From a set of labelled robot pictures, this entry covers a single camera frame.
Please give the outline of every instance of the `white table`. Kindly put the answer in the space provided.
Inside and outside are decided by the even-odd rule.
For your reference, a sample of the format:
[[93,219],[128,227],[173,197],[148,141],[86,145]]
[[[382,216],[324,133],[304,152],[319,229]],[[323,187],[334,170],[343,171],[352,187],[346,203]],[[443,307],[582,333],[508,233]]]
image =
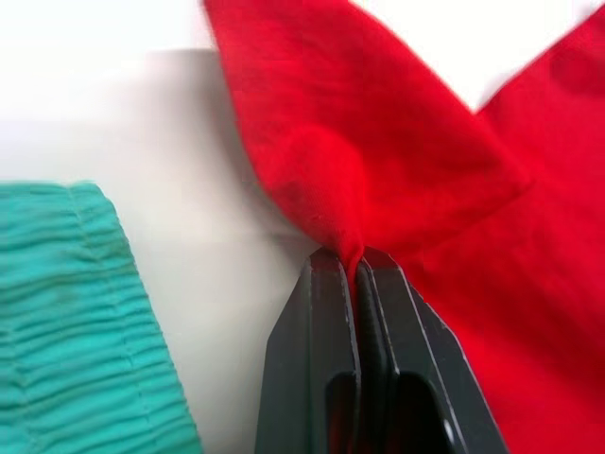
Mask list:
[[[476,108],[601,2],[358,3]],[[265,343],[316,245],[255,183],[197,1],[0,0],[0,59],[0,180],[99,184],[207,453],[252,453]]]

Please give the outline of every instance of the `green fabric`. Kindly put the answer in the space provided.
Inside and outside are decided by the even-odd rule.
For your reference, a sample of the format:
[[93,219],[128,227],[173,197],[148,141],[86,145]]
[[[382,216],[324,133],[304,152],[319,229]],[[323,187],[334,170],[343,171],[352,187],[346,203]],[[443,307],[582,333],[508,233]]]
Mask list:
[[0,452],[200,453],[112,204],[0,185]]

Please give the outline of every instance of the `clothing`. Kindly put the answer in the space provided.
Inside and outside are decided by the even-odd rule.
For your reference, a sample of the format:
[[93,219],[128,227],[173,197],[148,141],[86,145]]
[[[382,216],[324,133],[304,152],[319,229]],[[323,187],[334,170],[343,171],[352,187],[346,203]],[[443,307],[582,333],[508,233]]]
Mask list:
[[112,204],[89,183],[0,185],[0,451],[201,447]]
[[206,0],[262,186],[390,253],[454,329],[511,452],[605,442],[605,8],[471,113],[341,0]]

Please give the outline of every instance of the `red cloth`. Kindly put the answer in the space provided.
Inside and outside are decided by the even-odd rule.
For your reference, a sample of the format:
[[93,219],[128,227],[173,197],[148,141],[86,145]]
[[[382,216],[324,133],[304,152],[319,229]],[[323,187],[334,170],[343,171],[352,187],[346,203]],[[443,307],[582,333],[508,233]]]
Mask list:
[[605,8],[473,114],[343,0],[206,0],[263,187],[349,271],[389,252],[514,453],[605,444]]

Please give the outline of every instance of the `clamp jaw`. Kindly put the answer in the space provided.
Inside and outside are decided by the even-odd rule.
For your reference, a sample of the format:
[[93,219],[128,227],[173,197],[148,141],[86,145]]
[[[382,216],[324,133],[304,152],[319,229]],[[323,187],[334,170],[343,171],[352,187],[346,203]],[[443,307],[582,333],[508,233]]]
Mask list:
[[368,248],[305,262],[267,345],[256,454],[507,453],[458,340]]

